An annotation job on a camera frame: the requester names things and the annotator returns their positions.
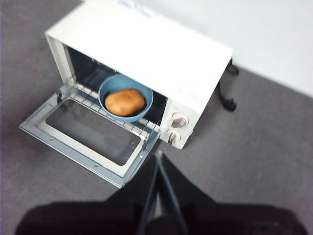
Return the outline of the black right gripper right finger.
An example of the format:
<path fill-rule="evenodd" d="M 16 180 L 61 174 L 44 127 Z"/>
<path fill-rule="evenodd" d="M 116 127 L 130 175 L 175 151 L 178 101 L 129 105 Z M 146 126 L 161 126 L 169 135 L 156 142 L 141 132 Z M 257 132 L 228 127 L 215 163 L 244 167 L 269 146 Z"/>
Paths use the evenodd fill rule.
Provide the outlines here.
<path fill-rule="evenodd" d="M 165 154 L 160 171 L 190 235 L 306 235 L 297 215 L 271 205 L 222 203 L 191 183 Z"/>

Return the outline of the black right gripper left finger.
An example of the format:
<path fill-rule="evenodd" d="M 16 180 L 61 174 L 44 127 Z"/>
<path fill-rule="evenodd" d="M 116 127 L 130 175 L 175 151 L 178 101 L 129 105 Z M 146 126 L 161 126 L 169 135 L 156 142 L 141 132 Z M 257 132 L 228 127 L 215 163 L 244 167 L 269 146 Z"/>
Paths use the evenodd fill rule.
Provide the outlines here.
<path fill-rule="evenodd" d="M 123 188 L 105 201 L 55 202 L 30 209 L 17 235 L 155 235 L 149 203 L 158 164 L 151 156 Z"/>

